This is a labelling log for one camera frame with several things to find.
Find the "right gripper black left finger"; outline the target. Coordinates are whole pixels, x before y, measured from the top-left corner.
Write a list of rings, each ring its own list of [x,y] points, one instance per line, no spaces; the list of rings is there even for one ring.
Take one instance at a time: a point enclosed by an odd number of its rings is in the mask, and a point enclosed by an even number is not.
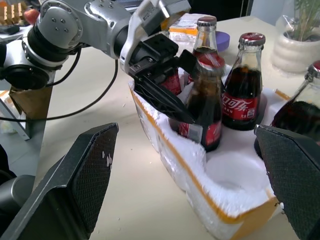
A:
[[[80,134],[34,190],[0,197],[3,240],[87,240],[108,188],[119,131],[108,123]]]

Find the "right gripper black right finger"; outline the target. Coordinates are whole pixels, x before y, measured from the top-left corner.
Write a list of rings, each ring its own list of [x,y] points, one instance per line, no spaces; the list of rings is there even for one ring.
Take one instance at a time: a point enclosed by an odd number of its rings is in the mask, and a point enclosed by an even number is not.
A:
[[[300,240],[320,238],[320,146],[310,137],[256,125],[271,188]]]

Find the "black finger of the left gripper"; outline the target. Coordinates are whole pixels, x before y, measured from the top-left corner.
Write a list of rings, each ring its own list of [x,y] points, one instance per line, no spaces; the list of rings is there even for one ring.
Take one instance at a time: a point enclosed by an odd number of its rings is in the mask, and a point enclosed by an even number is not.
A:
[[[195,117],[176,95],[147,77],[134,78],[134,91],[167,117],[187,124],[195,123]]]
[[[188,50],[184,49],[178,57],[178,67],[182,68],[189,75],[192,75],[196,67],[197,58]]]

